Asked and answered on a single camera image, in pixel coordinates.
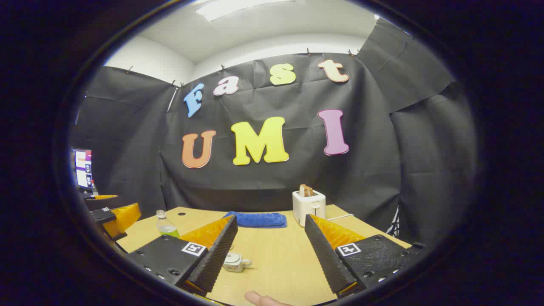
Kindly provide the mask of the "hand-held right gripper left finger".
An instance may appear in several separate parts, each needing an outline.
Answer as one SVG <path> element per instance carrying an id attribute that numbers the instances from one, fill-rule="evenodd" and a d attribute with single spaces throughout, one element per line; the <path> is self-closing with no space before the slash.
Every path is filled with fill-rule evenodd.
<path id="1" fill-rule="evenodd" d="M 238 232 L 237 217 L 230 215 L 175 238 L 159 238 L 128 253 L 143 271 L 192 294 L 206 296 Z"/>

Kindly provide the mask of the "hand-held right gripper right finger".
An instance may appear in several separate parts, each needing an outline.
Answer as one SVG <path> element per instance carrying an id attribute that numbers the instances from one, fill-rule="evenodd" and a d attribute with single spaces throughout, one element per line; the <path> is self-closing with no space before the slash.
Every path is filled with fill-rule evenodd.
<path id="1" fill-rule="evenodd" d="M 306 215 L 304 229 L 329 287 L 338 298 L 390 279 L 425 248 L 421 243 L 404 248 L 385 235 L 364 238 L 311 214 Z"/>

